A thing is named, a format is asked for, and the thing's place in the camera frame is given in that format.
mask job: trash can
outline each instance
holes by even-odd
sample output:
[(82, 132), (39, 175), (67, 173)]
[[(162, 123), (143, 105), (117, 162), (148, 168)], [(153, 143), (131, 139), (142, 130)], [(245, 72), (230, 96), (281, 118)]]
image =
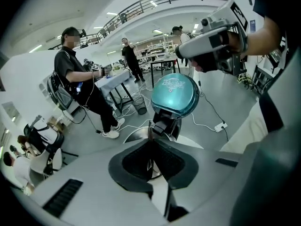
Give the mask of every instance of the trash can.
[(143, 115), (147, 112), (147, 108), (145, 106), (145, 101), (142, 96), (134, 99), (133, 106), (135, 107), (135, 109), (139, 115)]

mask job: black t-shirt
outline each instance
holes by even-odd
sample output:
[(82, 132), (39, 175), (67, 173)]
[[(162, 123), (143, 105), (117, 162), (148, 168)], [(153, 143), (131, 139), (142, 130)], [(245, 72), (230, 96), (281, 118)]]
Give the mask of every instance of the black t-shirt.
[(287, 39), (288, 55), (286, 63), (300, 46), (300, 33), (298, 32), (299, 0), (255, 0), (254, 12), (273, 20), (280, 28), (282, 36)]
[[(73, 94), (74, 92), (76, 92), (76, 87), (78, 86), (79, 82), (70, 83), (66, 79), (67, 73), (69, 71), (87, 72), (87, 70), (81, 65), (81, 63), (75, 57), (76, 55), (75, 51), (64, 46), (62, 47), (62, 50), (66, 51), (69, 54), (70, 58), (68, 58), (65, 52), (58, 52), (55, 56), (55, 71), (59, 75), (64, 86), (68, 88), (66, 90), (71, 94)], [(83, 82), (83, 85), (81, 87), (81, 94), (86, 94), (91, 92), (92, 88), (93, 88), (93, 80), (91, 78), (90, 80)]]
[(122, 49), (122, 56), (126, 57), (127, 62), (136, 61), (136, 55), (134, 53), (134, 48), (131, 48), (130, 46), (125, 46)]

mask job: white sneaker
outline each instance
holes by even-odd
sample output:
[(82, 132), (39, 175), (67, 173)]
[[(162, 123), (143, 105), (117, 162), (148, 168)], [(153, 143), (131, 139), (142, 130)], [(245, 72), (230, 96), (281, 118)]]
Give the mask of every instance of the white sneaker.
[(119, 137), (119, 132), (110, 130), (108, 133), (103, 132), (103, 136), (111, 138), (111, 139), (115, 139), (115, 138)]
[(119, 131), (120, 127), (124, 124), (124, 122), (126, 121), (126, 119), (121, 118), (120, 120), (118, 120), (118, 125), (117, 126), (113, 126), (115, 131)]

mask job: table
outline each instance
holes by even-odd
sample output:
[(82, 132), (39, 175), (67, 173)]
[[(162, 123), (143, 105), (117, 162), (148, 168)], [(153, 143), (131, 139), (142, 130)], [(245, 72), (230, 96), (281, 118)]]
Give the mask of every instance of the table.
[(150, 63), (150, 72), (151, 72), (151, 83), (152, 83), (152, 87), (154, 88), (154, 74), (152, 72), (152, 65), (154, 64), (161, 64), (161, 75), (163, 75), (163, 66), (162, 64), (165, 63), (165, 62), (172, 62), (173, 63), (173, 69), (174, 69), (174, 73), (175, 73), (175, 61), (177, 62), (178, 64), (178, 69), (179, 69), (179, 73), (180, 72), (180, 66), (179, 66), (179, 61), (178, 61), (178, 58), (177, 57), (170, 57), (170, 58), (165, 58), (165, 59), (160, 59), (160, 60), (155, 60), (155, 61), (151, 61)]
[[(117, 107), (117, 109), (120, 111), (120, 113), (122, 113), (122, 107), (123, 105), (130, 103), (133, 101), (133, 98), (131, 97), (131, 94), (128, 92), (127, 88), (124, 85), (124, 81), (126, 81), (127, 79), (129, 79), (132, 76), (132, 74), (130, 73), (130, 71), (128, 69), (124, 70), (123, 72), (121, 72), (120, 74), (114, 75), (111, 78), (101, 78), (100, 80), (98, 80), (97, 82), (95, 82), (95, 85), (102, 91), (103, 96), (107, 97), (108, 95), (111, 96), (115, 106)], [(119, 94), (118, 90), (117, 90), (117, 86), (121, 85), (122, 88), (124, 89), (124, 91), (126, 92), (126, 94), (128, 95), (128, 97), (130, 98), (129, 100), (123, 102), (123, 98), (121, 97), (121, 95)], [(115, 100), (115, 97), (112, 94), (112, 90), (115, 89), (117, 94), (120, 97), (120, 103), (117, 103)]]

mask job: metal railing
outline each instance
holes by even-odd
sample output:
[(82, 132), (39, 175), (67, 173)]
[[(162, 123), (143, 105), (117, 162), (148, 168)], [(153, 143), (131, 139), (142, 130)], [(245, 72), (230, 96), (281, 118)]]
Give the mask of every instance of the metal railing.
[[(161, 4), (172, 4), (172, 2), (179, 0), (140, 0), (138, 2), (133, 3), (128, 6), (121, 12), (119, 12), (116, 16), (114, 16), (106, 25), (100, 29), (99, 32), (89, 34), (85, 37), (80, 38), (80, 45), (75, 49), (79, 49), (82, 47), (86, 47), (87, 45), (100, 43), (108, 34), (113, 32), (118, 27), (122, 26), (127, 21), (133, 19), (136, 16), (139, 16), (142, 13), (149, 12), (152, 9), (156, 9)], [(62, 46), (57, 45), (50, 49), (60, 49)]]

